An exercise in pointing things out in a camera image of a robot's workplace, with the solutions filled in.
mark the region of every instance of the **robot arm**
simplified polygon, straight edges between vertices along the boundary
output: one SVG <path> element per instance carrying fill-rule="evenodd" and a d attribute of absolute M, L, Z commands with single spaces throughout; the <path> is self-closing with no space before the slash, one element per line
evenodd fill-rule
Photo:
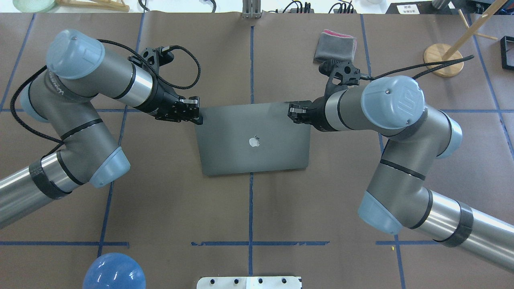
<path fill-rule="evenodd" d="M 101 93 L 159 120 L 202 124 L 199 99 L 185 99 L 157 76 L 174 47 L 147 48 L 146 62 L 124 59 L 98 40 L 64 30 L 52 42 L 48 71 L 21 92 L 25 112 L 49 122 L 66 148 L 0 180 L 0 228 L 90 182 L 103 187 L 130 168 L 91 100 Z"/>
<path fill-rule="evenodd" d="M 425 103 L 410 77 L 384 77 L 368 85 L 351 63 L 326 61 L 325 96 L 308 106 L 292 103 L 289 117 L 322 132 L 374 130 L 387 137 L 380 163 L 359 207 L 359 216 L 389 234 L 421 231 L 448 247 L 460 247 L 514 272 L 514 226 L 423 187 L 436 158 L 455 151 L 462 130 L 447 114 Z M 333 84 L 333 79 L 341 80 Z"/>

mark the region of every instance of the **folded cloth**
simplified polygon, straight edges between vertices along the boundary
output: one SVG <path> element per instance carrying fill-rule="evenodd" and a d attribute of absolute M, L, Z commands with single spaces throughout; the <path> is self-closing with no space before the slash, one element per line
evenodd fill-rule
<path fill-rule="evenodd" d="M 324 30 L 318 40 L 314 60 L 323 62 L 335 59 L 338 61 L 353 62 L 357 41 L 355 37 Z"/>

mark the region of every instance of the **silver laptop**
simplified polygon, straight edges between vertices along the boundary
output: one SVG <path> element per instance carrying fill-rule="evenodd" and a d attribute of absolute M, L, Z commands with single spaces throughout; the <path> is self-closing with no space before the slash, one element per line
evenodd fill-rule
<path fill-rule="evenodd" d="M 287 117 L 288 102 L 207 107 L 195 125 L 205 175 L 304 169 L 310 126 Z"/>

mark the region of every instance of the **white bracket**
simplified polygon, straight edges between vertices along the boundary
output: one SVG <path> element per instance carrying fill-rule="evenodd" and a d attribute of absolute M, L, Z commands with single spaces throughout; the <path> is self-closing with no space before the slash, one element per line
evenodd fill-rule
<path fill-rule="evenodd" d="M 196 289 L 302 289 L 302 277 L 203 277 Z"/>
<path fill-rule="evenodd" d="M 243 0 L 243 18 L 261 18 L 261 0 Z"/>

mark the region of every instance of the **apple logo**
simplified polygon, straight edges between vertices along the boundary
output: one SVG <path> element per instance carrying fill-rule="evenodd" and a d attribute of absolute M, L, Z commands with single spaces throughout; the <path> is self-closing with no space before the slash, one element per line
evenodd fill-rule
<path fill-rule="evenodd" d="M 257 136 L 250 138 L 249 142 L 250 146 L 253 148 L 261 145 L 261 142 L 259 141 L 259 138 Z"/>

